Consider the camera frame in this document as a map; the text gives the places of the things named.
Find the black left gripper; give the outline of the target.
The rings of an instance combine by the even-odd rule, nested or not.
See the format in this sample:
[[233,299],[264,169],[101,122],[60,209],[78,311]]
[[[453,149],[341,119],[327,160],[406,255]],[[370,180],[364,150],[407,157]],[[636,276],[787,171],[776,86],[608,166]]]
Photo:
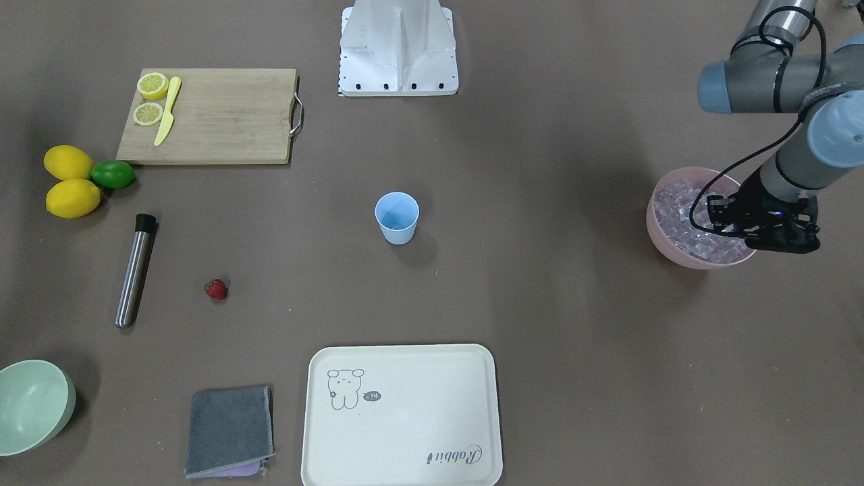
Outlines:
[[711,230],[756,251],[810,253],[821,246],[817,198],[784,202],[753,173],[732,196],[708,196]]

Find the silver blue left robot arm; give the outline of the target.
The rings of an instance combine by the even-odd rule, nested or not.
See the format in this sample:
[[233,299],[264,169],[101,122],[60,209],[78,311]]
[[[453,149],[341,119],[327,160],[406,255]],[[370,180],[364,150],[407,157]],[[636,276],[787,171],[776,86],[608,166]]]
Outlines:
[[820,246],[818,193],[862,166],[862,34],[827,49],[815,1],[759,1],[725,61],[701,72],[708,113],[787,113],[795,123],[731,196],[700,191],[706,233],[757,251]]

